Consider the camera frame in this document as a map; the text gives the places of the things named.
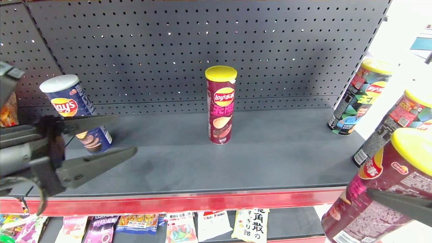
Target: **white snack package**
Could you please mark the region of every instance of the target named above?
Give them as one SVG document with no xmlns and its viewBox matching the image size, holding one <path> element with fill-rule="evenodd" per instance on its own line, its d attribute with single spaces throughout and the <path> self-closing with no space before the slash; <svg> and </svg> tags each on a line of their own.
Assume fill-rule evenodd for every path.
<svg viewBox="0 0 432 243">
<path fill-rule="evenodd" d="M 258 208 L 237 210 L 231 238 L 246 242 L 266 243 L 269 212 L 269 209 Z"/>
<path fill-rule="evenodd" d="M 232 231 L 226 211 L 198 212 L 198 241 L 214 238 Z"/>
</svg>

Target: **candy package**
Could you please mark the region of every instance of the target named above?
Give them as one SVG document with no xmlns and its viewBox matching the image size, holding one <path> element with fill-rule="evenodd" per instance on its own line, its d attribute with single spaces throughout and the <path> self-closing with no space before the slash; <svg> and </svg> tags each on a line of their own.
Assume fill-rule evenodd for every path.
<svg viewBox="0 0 432 243">
<path fill-rule="evenodd" d="M 198 241 L 214 238 L 232 231 L 226 211 L 198 212 Z"/>
<path fill-rule="evenodd" d="M 237 210 L 231 238 L 246 242 L 267 242 L 267 220 L 269 209 Z"/>
<path fill-rule="evenodd" d="M 16 222 L 18 220 L 21 220 L 23 218 L 25 218 L 26 216 L 24 215 L 8 215 L 4 220 L 3 220 L 3 224 L 7 224 L 7 223 L 13 223 Z M 16 238 L 18 237 L 19 233 L 22 231 L 22 228 L 24 227 L 24 225 L 19 225 L 19 226 L 15 226 L 12 228 L 7 228 L 7 229 L 0 229 L 0 242 L 5 242 L 5 243 L 14 243 Z"/>
<path fill-rule="evenodd" d="M 7 215 L 7 214 L 0 214 L 0 226 L 3 225 L 3 222 L 6 220 L 7 216 L 9 216 L 9 215 Z"/>
<path fill-rule="evenodd" d="M 63 217 L 63 226 L 55 243 L 81 243 L 86 232 L 87 216 Z"/>
<path fill-rule="evenodd" d="M 94 216 L 85 243 L 111 243 L 118 216 Z"/>
<path fill-rule="evenodd" d="M 37 217 L 28 222 L 19 233 L 16 243 L 38 243 L 48 217 Z"/>
<path fill-rule="evenodd" d="M 198 243 L 192 213 L 167 214 L 167 218 L 165 243 Z"/>
<path fill-rule="evenodd" d="M 123 215 L 118 221 L 116 232 L 155 235 L 158 228 L 158 214 Z"/>
</svg>

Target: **barcode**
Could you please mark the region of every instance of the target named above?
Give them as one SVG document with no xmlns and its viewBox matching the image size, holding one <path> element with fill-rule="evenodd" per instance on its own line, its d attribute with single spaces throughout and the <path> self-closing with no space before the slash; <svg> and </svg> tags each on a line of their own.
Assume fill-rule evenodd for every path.
<svg viewBox="0 0 432 243">
<path fill-rule="evenodd" d="M 329 126 L 332 126 L 334 120 L 336 120 L 336 117 L 334 117 L 334 115 L 331 115 L 330 121 L 328 122 Z"/>
<path fill-rule="evenodd" d="M 361 241 L 354 239 L 351 235 L 347 234 L 345 231 L 340 231 L 337 235 L 333 237 L 333 240 L 337 243 L 360 243 Z"/>
<path fill-rule="evenodd" d="M 375 238 L 371 238 L 371 237 L 365 237 L 364 239 L 362 239 L 362 243 L 373 243 L 375 242 L 377 239 Z"/>
<path fill-rule="evenodd" d="M 410 121 L 403 116 L 397 122 L 403 127 L 406 127 L 410 123 Z"/>
<path fill-rule="evenodd" d="M 366 159 L 368 158 L 368 155 L 363 152 L 363 149 L 360 149 L 355 155 L 354 160 L 357 164 L 361 165 Z"/>
</svg>

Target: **gray shelf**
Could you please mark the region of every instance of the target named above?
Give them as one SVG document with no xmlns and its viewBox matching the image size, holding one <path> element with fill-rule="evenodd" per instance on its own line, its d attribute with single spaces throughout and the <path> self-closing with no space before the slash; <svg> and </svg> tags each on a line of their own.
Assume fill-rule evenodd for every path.
<svg viewBox="0 0 432 243">
<path fill-rule="evenodd" d="M 228 217 L 231 227 L 234 227 L 235 211 L 228 211 Z M 48 226 L 42 236 L 40 243 L 54 243 L 58 232 L 62 226 L 62 217 L 54 217 L 48 223 Z M 231 232 L 215 237 L 205 242 L 224 243 L 224 242 L 241 242 L 240 240 L 231 239 Z M 280 240 L 289 238 L 303 238 L 324 235 L 321 222 L 313 207 L 304 208 L 278 208 L 271 209 L 268 220 L 268 240 Z M 115 233 L 112 243 L 128 242 L 165 242 L 166 226 L 159 226 L 156 235 L 134 235 L 126 233 Z"/>
<path fill-rule="evenodd" d="M 235 112 L 231 141 L 210 143 L 207 114 L 120 116 L 107 125 L 114 147 L 138 146 L 130 160 L 58 197 L 126 196 L 346 185 L 363 143 L 326 126 L 331 109 Z M 77 140 L 66 158 L 87 155 Z M 30 196 L 36 196 L 33 190 Z"/>
</svg>

